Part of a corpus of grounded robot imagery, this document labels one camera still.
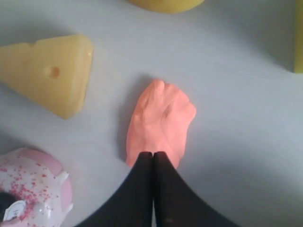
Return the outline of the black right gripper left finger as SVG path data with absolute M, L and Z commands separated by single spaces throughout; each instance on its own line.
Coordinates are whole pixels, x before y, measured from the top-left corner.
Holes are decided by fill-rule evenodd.
M 153 155 L 141 152 L 117 191 L 79 227 L 150 227 Z

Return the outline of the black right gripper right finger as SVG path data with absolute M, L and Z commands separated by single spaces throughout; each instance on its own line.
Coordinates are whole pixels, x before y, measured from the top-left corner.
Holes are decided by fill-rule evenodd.
M 236 227 L 200 199 L 165 152 L 154 154 L 154 209 L 158 227 Z

